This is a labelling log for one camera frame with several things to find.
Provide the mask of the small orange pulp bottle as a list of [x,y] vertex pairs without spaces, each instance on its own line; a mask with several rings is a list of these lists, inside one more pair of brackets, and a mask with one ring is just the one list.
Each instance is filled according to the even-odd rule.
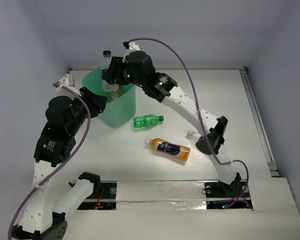
[[109,92],[109,101],[113,102],[122,96],[122,87],[119,86],[117,90]]

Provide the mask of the clear bottle with black label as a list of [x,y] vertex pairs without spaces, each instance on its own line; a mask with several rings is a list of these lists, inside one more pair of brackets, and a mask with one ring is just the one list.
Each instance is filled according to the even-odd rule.
[[[110,50],[104,50],[102,52],[103,59],[101,61],[100,69],[101,69],[101,75],[103,75],[109,68],[111,64],[112,59],[112,53]],[[116,92],[119,89],[118,84],[108,84],[106,80],[104,80],[103,76],[102,78],[102,89],[104,92]]]

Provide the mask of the green plastic soda bottle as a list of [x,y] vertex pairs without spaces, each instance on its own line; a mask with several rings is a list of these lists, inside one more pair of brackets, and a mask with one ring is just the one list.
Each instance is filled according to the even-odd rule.
[[135,129],[152,128],[163,121],[164,117],[162,115],[156,116],[149,114],[144,116],[136,116],[133,118],[133,126]]

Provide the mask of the orange bottle with blue label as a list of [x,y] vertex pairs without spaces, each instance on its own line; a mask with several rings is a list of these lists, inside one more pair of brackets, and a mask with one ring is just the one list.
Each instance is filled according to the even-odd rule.
[[191,153],[189,147],[175,144],[162,138],[147,138],[142,146],[156,157],[168,159],[182,166],[187,163]]

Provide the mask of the clear water bottle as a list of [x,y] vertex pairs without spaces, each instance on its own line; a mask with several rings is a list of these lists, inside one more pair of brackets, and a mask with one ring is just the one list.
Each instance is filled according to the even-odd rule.
[[189,140],[194,142],[196,148],[203,154],[207,156],[212,156],[212,151],[215,155],[219,154],[221,146],[224,144],[225,139],[216,130],[212,130],[206,137],[202,136],[199,132],[195,130],[189,130],[186,136]]

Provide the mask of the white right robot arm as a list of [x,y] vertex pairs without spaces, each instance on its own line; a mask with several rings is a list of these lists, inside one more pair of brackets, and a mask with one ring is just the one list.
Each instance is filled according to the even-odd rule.
[[150,98],[171,108],[187,120],[201,135],[196,148],[212,162],[225,196],[232,196],[239,189],[240,174],[231,166],[224,148],[224,133],[228,119],[216,117],[199,106],[198,99],[191,99],[169,75],[157,72],[152,59],[144,51],[130,52],[125,57],[114,56],[101,77],[109,85],[133,84],[142,88]]

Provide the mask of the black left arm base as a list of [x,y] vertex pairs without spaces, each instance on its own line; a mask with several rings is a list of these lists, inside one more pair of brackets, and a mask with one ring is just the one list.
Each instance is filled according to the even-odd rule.
[[115,210],[117,201],[117,182],[101,182],[100,191],[88,196],[77,210]]

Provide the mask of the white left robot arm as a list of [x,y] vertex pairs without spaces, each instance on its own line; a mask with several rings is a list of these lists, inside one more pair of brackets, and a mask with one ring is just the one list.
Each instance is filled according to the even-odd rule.
[[68,218],[87,198],[103,193],[97,174],[83,172],[70,191],[55,202],[58,174],[84,143],[91,119],[101,114],[107,97],[97,95],[86,87],[79,90],[54,84],[70,95],[51,99],[45,111],[47,122],[34,151],[32,189],[14,214],[7,238],[9,240],[61,240]]

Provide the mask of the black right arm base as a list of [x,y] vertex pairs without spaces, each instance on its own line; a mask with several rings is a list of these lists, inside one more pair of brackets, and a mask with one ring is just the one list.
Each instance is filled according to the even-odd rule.
[[208,210],[253,209],[247,182],[242,180],[239,173],[231,184],[205,182],[201,193],[206,197]]

